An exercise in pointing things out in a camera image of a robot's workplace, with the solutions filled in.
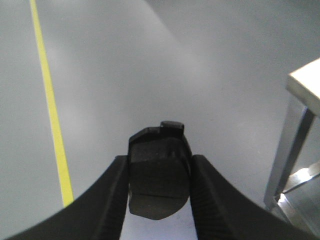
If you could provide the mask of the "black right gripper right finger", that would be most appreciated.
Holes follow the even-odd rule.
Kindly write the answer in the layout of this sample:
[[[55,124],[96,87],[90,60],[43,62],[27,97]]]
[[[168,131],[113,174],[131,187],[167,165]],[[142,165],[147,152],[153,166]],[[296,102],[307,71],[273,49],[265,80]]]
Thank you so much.
[[[191,208],[199,240],[315,240],[233,187],[203,155],[191,158]]]

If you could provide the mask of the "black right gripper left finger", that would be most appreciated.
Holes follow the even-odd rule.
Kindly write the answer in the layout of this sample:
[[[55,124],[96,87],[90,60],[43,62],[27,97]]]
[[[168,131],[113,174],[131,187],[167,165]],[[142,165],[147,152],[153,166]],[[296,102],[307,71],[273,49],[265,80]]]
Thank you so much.
[[[12,240],[118,240],[129,192],[127,156],[117,156],[98,180],[70,205]]]

